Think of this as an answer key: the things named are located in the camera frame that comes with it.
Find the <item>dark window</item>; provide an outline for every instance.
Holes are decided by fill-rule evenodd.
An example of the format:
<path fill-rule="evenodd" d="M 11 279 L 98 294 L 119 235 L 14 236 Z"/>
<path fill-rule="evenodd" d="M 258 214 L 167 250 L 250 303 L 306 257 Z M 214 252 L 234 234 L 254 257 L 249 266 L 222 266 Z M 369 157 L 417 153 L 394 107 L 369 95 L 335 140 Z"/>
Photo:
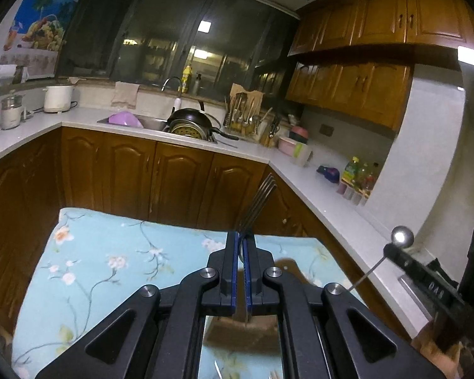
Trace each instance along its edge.
<path fill-rule="evenodd" d="M 108 76 L 112 47 L 133 0 L 81 0 L 60 53 L 57 74 Z"/>
<path fill-rule="evenodd" d="M 139 0 L 120 43 L 113 80 L 163 83 L 204 0 Z"/>
<path fill-rule="evenodd" d="M 57 75 L 160 85 L 191 64 L 200 96 L 223 101 L 233 83 L 282 95 L 296 25 L 256 0 L 81 0 Z"/>
<path fill-rule="evenodd" d="M 273 9 L 255 0 L 213 0 L 186 59 L 199 95 L 223 100 L 233 83 L 245 85 L 255 49 Z"/>

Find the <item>dish soap bottle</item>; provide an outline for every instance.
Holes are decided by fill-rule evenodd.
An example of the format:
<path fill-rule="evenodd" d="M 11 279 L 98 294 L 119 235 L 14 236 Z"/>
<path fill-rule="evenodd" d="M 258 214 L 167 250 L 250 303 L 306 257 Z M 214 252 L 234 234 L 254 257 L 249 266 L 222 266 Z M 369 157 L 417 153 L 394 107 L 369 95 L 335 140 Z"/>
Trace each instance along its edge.
<path fill-rule="evenodd" d="M 353 180 L 355 179 L 356 173 L 358 172 L 358 162 L 358 157 L 353 157 L 353 159 L 348 162 L 344 172 L 342 173 L 342 180 L 351 187 L 353 186 Z"/>
<path fill-rule="evenodd" d="M 202 82 L 202 74 L 197 73 L 197 77 L 195 78 L 195 83 L 193 84 L 193 91 L 191 92 L 193 95 L 198 95 L 198 90 L 200 89 L 201 82 Z"/>
<path fill-rule="evenodd" d="M 191 74 L 192 74 L 192 68 L 191 68 L 191 63 L 190 63 L 185 67 L 185 70 L 182 72 L 182 78 L 181 78 L 182 89 L 181 89 L 181 92 L 183 94 L 186 94 L 188 92 L 188 89 L 190 88 Z"/>

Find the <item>pink container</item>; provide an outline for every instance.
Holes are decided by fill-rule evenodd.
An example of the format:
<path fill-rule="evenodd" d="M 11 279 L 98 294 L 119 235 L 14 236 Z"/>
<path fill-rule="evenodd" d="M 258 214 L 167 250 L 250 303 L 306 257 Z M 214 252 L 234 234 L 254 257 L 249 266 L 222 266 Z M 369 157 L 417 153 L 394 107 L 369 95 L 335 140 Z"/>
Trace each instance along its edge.
<path fill-rule="evenodd" d="M 299 127 L 298 125 L 292 127 L 291 131 L 295 134 L 299 134 L 304 138 L 309 138 L 309 132 L 305 128 Z"/>
<path fill-rule="evenodd" d="M 287 137 L 279 137 L 279 143 L 277 144 L 277 147 L 279 148 L 279 151 L 291 157 L 293 155 L 293 151 L 295 150 L 296 145 L 297 142 L 293 139 Z"/>

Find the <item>frying pan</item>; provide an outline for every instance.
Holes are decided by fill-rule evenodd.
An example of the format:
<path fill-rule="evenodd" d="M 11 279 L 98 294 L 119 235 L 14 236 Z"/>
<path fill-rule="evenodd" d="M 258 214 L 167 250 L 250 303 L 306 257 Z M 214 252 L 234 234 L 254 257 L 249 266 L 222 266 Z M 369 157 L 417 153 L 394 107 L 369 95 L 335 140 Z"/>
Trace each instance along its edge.
<path fill-rule="evenodd" d="M 174 126 L 171 126 L 171 123 L 175 120 L 187 120 L 197 124 L 206 133 L 207 137 L 210 137 L 213 132 L 216 132 L 222 137 L 233 139 L 235 141 L 239 140 L 239 137 L 227 134 L 219 128 L 213 127 L 209 117 L 216 121 L 219 128 L 221 128 L 221 123 L 215 117 L 205 111 L 195 110 L 194 108 L 181 108 L 180 110 L 173 112 L 167 120 L 167 125 L 172 129 Z"/>

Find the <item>pan handle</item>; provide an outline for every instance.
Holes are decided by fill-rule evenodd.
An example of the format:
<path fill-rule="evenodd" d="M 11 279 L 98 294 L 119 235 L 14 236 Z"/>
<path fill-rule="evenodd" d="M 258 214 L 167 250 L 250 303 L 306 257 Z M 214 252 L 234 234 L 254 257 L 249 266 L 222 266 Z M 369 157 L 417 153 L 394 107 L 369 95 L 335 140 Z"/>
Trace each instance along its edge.
<path fill-rule="evenodd" d="M 238 141 L 238 140 L 239 140 L 239 137 L 236 137 L 235 135 L 227 134 L 226 132 L 223 132 L 223 131 L 221 131 L 219 128 L 216 128 L 216 127 L 212 127 L 212 128 L 211 128 L 211 132 L 216 132 L 216 133 L 218 133 L 219 135 L 221 135 L 222 137 L 225 137 L 225 138 L 228 138 L 228 139 L 233 139 L 234 141 Z"/>

